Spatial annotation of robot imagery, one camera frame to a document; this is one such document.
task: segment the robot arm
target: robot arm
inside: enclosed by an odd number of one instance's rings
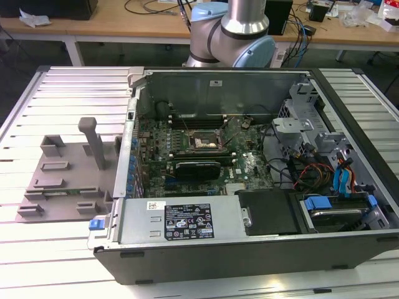
[[[264,67],[274,53],[267,35],[266,0],[196,5],[191,16],[187,67]]]

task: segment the metal slotted table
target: metal slotted table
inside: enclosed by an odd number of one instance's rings
[[[399,175],[397,111],[364,75],[321,71]],[[399,297],[399,250],[351,270],[123,286],[87,249],[87,221],[14,223],[44,135],[83,142],[77,124],[85,115],[96,117],[103,141],[122,133],[129,98],[127,72],[128,67],[53,67],[38,72],[0,129],[0,298]],[[326,114],[341,130],[334,113]],[[315,288],[331,292],[315,293]]]

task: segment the motherboard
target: motherboard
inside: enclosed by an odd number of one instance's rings
[[[273,187],[260,152],[264,127],[243,116],[213,125],[140,120],[143,196],[232,195]]]

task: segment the green circuit board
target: green circuit board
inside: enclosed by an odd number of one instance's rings
[[[243,117],[235,117],[223,129],[173,130],[166,121],[146,120],[140,123],[140,150],[144,169],[145,197],[228,195],[236,189],[273,187],[270,173],[259,151],[262,125],[242,128]],[[223,157],[184,158],[179,153],[219,147]],[[187,161],[222,161],[218,179],[212,181],[179,181],[175,165]]]

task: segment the power supply label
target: power supply label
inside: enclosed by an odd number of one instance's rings
[[[168,241],[214,238],[210,204],[165,206],[165,239]]]

